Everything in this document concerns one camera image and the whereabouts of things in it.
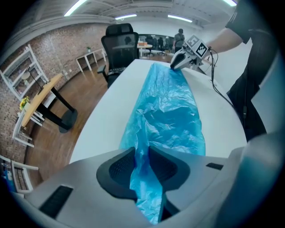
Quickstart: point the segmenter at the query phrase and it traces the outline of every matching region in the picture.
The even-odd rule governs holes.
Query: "standing person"
[[[263,122],[251,99],[258,92],[277,53],[277,41],[258,12],[246,0],[240,0],[236,10],[218,36],[207,43],[217,53],[231,50],[252,39],[252,48],[243,74],[227,92],[242,119],[247,140],[266,133]]]
[[[180,28],[178,30],[178,33],[174,36],[173,40],[173,50],[175,50],[175,53],[178,52],[180,49],[182,49],[184,40],[185,36],[183,35],[183,29]]]

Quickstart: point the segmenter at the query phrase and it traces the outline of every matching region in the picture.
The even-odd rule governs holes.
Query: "black shirt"
[[[255,135],[265,133],[265,128],[251,99],[259,90],[277,51],[277,42],[262,16],[246,0],[240,0],[226,28],[239,35],[246,44],[252,39],[252,48],[243,74],[229,91],[229,97],[237,112],[243,117],[244,106],[247,114],[244,128],[253,130]]]

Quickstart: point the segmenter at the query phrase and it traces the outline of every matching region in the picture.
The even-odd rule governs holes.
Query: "mesh chair back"
[[[109,58],[109,70],[127,67],[138,58],[138,34],[133,32],[130,24],[108,26],[101,41]]]

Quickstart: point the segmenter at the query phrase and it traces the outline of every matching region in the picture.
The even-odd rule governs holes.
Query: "plastic sheet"
[[[120,143],[120,148],[136,148],[130,189],[137,193],[137,207],[157,224],[162,186],[149,165],[150,145],[205,155],[201,121],[186,79],[181,71],[157,63],[148,72]]]

